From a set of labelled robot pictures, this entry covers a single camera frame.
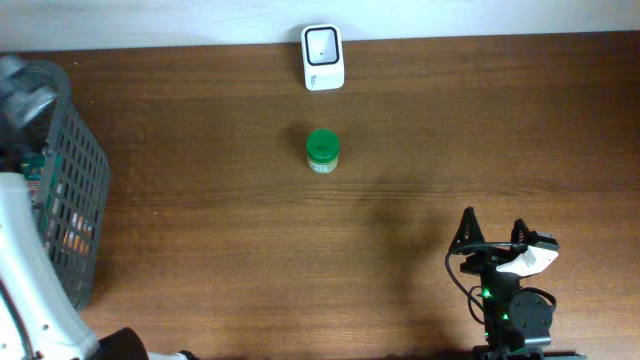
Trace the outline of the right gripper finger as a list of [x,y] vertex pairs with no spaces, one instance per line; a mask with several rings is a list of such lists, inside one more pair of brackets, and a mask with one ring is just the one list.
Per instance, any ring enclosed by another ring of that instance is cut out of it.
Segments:
[[517,219],[514,222],[514,226],[511,231],[510,242],[512,245],[530,244],[530,230],[528,229],[523,219]]
[[486,243],[473,207],[467,207],[449,246],[449,253],[471,253]]

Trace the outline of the green lid jar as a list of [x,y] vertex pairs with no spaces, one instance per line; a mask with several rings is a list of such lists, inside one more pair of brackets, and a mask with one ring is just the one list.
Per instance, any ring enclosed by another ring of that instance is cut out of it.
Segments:
[[317,129],[309,134],[305,144],[309,168],[318,174],[334,171],[339,162],[338,136],[328,129]]

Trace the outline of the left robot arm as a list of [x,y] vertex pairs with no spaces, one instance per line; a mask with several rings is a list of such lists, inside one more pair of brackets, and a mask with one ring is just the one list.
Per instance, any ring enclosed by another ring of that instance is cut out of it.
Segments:
[[1,356],[154,359],[124,327],[100,338],[91,296],[111,168],[49,61],[1,58]]

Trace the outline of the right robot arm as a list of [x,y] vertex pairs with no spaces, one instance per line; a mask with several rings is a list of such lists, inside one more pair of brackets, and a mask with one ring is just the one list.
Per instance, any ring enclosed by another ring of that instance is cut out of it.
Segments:
[[445,269],[464,294],[486,343],[473,359],[581,359],[576,352],[547,352],[557,299],[521,280],[543,272],[559,255],[554,236],[514,222],[506,242],[485,240],[474,209],[464,209],[445,255]]

